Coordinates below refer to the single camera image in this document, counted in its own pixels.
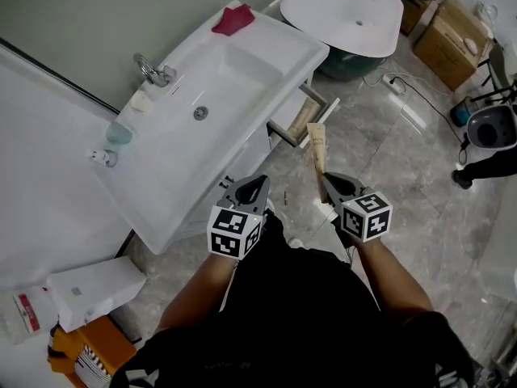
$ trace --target faucet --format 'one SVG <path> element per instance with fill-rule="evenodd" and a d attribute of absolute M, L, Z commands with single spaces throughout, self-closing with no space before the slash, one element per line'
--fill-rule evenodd
<path fill-rule="evenodd" d="M 138 64 L 140 71 L 144 74 L 147 81 L 159 87 L 165 87 L 176 78 L 176 70 L 169 66 L 163 66 L 162 70 L 154 69 L 151 64 L 139 53 L 135 53 L 132 59 Z"/>

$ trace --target cardboard box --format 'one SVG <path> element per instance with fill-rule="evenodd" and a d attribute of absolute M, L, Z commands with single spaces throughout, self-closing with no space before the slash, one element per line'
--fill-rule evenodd
<path fill-rule="evenodd" d="M 401 0 L 404 5 L 401 32 L 409 35 L 431 4 L 431 0 Z"/>
<path fill-rule="evenodd" d="M 465 46 L 467 38 L 476 44 L 477 55 Z M 455 91 L 476 72 L 487 44 L 488 33 L 481 22 L 457 0 L 446 0 L 413 51 Z"/>

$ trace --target red towel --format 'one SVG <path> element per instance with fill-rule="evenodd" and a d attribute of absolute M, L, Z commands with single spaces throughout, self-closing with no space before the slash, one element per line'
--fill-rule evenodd
<path fill-rule="evenodd" d="M 229 9 L 228 7 L 225 7 L 225 11 L 223 11 L 223 18 L 219 24 L 217 24 L 217 26 L 212 28 L 212 32 L 231 36 L 232 34 L 241 30 L 243 27 L 246 27 L 254 20 L 255 16 L 253 16 L 250 7 L 247 4 L 243 4 L 242 6 L 239 6 L 235 9 Z"/>

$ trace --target marble floor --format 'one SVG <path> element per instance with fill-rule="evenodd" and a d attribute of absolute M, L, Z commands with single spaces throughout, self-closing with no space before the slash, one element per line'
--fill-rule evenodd
<path fill-rule="evenodd" d="M 451 95 L 402 36 L 383 67 L 425 78 L 442 93 L 423 81 L 407 80 L 444 114 L 465 95 L 476 94 L 488 73 L 478 71 Z M 375 83 L 387 70 L 376 70 L 366 81 Z M 517 318 L 517 305 L 490 295 L 477 271 L 505 180 L 478 180 L 468 191 L 455 186 L 450 173 L 459 142 L 447 122 L 409 87 L 395 96 L 382 83 L 370 87 L 361 79 L 343 83 L 319 74 L 313 87 L 327 99 L 341 98 L 340 109 L 326 122 L 328 171 L 359 177 L 392 201 L 393 223 L 385 244 L 429 293 L 471 355 L 488 365 Z M 469 149 L 470 162 L 488 156 Z M 310 152 L 280 142 L 258 171 L 271 178 L 270 198 L 284 222 L 286 239 L 300 238 L 306 247 L 345 259 L 330 224 L 332 208 L 318 199 Z M 149 280 L 114 316 L 146 339 L 166 304 L 207 257 L 206 237 L 176 242 L 159 256 L 135 237 L 126 254 Z M 358 256 L 352 268 L 366 280 Z"/>

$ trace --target sink drain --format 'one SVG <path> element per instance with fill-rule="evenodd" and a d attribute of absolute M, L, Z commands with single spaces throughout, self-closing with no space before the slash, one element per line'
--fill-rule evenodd
<path fill-rule="evenodd" d="M 206 107 L 197 107 L 194 110 L 194 118 L 196 120 L 203 120 L 208 115 L 208 109 Z"/>

